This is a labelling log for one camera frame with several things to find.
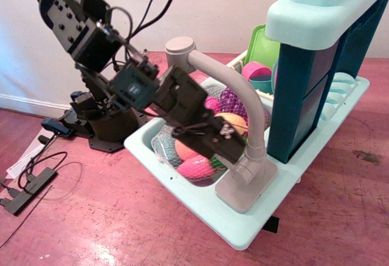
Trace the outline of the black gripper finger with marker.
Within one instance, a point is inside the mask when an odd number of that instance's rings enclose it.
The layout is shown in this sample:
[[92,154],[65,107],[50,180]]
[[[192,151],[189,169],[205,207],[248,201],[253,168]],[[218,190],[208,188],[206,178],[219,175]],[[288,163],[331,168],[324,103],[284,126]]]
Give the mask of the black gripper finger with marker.
[[246,148],[242,136],[225,120],[211,120],[192,128],[174,128],[171,135],[208,159],[218,155],[233,164]]

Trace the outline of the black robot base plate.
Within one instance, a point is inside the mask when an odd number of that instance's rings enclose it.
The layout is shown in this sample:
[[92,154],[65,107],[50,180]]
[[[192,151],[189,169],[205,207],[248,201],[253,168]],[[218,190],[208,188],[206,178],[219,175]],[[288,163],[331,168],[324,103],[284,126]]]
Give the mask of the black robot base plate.
[[74,109],[59,118],[73,135],[87,138],[89,147],[113,153],[124,148],[125,139],[148,122],[146,115],[134,110],[118,111],[94,120],[82,119]]

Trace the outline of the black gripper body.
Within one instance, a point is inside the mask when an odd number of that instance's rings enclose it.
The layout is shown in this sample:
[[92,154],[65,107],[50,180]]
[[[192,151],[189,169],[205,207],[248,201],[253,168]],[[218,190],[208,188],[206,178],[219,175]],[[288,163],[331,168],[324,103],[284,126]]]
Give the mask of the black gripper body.
[[224,121],[205,107],[208,93],[189,74],[171,66],[159,81],[150,109],[173,128],[174,137],[220,132]]

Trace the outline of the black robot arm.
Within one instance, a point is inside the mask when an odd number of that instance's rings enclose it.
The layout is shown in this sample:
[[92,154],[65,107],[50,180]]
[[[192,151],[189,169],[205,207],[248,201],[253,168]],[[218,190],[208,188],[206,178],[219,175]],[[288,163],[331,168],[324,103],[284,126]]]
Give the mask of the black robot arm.
[[38,0],[40,15],[81,72],[88,92],[72,107],[104,145],[121,148],[152,109],[173,137],[197,153],[236,163],[246,144],[234,127],[204,105],[207,93],[182,64],[159,74],[111,23],[105,0]]

